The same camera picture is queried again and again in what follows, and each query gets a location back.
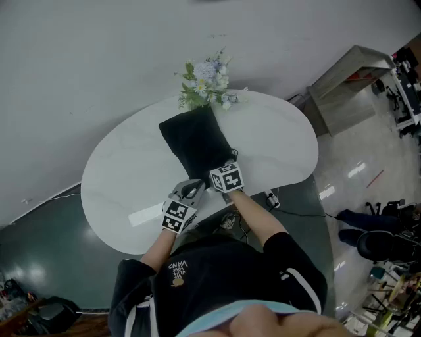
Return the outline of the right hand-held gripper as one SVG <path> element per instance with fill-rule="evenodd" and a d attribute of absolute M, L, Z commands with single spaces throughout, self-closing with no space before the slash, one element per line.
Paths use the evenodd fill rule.
<path fill-rule="evenodd" d="M 242 190 L 244 187 L 241 169 L 237 162 L 227 163 L 222 167 L 211 170 L 210 180 L 213 188 L 222 194 L 222 198 L 227 204 L 231 202 L 228 193 L 234 190 Z"/>

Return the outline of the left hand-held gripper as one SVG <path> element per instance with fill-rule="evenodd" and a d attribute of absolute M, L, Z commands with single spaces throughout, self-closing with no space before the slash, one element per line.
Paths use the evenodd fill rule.
<path fill-rule="evenodd" d="M 201 179 L 189 179 L 178 183 L 164 202 L 163 229 L 181 234 L 193 222 L 197 207 L 205 191 L 206 184 Z"/>

